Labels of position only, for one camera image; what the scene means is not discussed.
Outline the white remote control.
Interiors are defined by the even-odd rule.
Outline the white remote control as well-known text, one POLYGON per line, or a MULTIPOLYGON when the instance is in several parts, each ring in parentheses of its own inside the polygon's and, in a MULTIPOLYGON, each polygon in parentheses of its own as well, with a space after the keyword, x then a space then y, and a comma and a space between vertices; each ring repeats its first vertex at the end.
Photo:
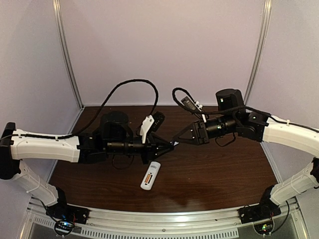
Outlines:
POLYGON ((160 167, 161 167, 161 164, 159 162, 153 161, 150 163, 150 165, 145 173, 145 176, 141 182, 141 185, 140 185, 140 187, 143 190, 149 191, 152 189, 152 186, 153 186, 155 179, 158 175, 160 167))

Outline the orange AA battery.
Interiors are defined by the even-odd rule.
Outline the orange AA battery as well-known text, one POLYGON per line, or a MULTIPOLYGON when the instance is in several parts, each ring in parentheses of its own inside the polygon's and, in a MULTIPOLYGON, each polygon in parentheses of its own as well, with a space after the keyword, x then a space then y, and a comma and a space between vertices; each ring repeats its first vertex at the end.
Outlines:
POLYGON ((146 185, 149 184, 151 178, 152 178, 152 175, 151 175, 151 174, 147 174, 146 177, 145 177, 144 183, 145 183, 146 185))

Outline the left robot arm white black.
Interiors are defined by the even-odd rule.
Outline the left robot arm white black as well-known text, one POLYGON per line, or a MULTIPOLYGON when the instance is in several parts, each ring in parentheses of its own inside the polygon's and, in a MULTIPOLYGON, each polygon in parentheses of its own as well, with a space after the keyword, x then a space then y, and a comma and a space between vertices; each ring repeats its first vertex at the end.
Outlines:
POLYGON ((98 128, 87 134, 32 134, 9 122, 0 139, 0 177, 17 180, 48 209, 64 212, 68 205, 63 190, 45 183, 22 160, 55 159, 94 164, 105 161, 108 156, 124 155, 139 156, 148 164, 174 149, 174 143, 154 133, 163 121, 164 115, 160 112, 146 116, 137 136, 129 127, 128 116, 121 111, 102 115, 98 128))

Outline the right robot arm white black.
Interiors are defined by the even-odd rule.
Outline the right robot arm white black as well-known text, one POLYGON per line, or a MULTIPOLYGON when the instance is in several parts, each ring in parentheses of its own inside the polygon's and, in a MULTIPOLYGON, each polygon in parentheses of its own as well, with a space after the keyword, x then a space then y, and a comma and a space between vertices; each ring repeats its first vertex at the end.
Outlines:
POLYGON ((227 134, 256 142, 276 143, 311 154, 314 158, 304 169, 283 183, 268 187, 259 203, 267 209, 277 208, 288 199, 319 186, 319 131, 297 124, 270 113, 248 107, 241 91, 224 89, 216 93, 218 110, 206 112, 190 93, 174 88, 172 98, 182 109, 196 115, 199 120, 174 136, 179 143, 203 145, 227 134))

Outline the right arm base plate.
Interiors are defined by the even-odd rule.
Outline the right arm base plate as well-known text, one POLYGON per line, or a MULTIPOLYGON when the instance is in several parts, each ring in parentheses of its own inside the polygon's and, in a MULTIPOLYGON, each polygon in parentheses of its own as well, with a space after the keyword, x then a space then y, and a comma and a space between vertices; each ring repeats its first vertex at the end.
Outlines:
POLYGON ((238 209, 240 221, 242 224, 271 219, 281 214, 278 206, 269 206, 266 204, 246 205, 238 209))

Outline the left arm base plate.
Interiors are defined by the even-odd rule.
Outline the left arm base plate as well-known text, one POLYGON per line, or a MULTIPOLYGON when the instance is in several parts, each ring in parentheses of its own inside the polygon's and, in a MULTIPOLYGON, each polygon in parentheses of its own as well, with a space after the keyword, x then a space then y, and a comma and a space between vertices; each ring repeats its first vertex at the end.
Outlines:
POLYGON ((46 214, 55 219, 61 219, 72 223, 86 224, 90 210, 87 208, 71 206, 64 203, 46 207, 46 214))

